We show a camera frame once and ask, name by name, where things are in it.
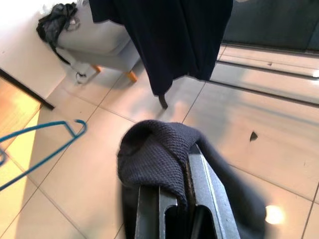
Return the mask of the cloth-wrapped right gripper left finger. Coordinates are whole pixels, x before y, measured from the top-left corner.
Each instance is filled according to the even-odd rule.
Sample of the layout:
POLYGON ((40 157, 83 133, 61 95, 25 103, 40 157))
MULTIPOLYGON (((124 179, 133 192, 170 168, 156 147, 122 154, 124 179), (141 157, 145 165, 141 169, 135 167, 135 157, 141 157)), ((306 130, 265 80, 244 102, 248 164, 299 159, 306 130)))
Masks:
POLYGON ((123 136, 118 176, 125 234, 129 239, 185 239, 192 188, 189 152, 199 132, 177 122, 145 120, 123 136))

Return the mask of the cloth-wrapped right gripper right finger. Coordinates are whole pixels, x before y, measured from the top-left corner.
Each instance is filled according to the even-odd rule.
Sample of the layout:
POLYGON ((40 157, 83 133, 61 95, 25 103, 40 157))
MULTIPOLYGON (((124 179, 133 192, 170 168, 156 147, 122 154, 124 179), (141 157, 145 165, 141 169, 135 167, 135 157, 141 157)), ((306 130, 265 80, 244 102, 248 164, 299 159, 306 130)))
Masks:
POLYGON ((197 144, 188 153, 189 239, 263 239, 266 205, 222 158, 197 144))

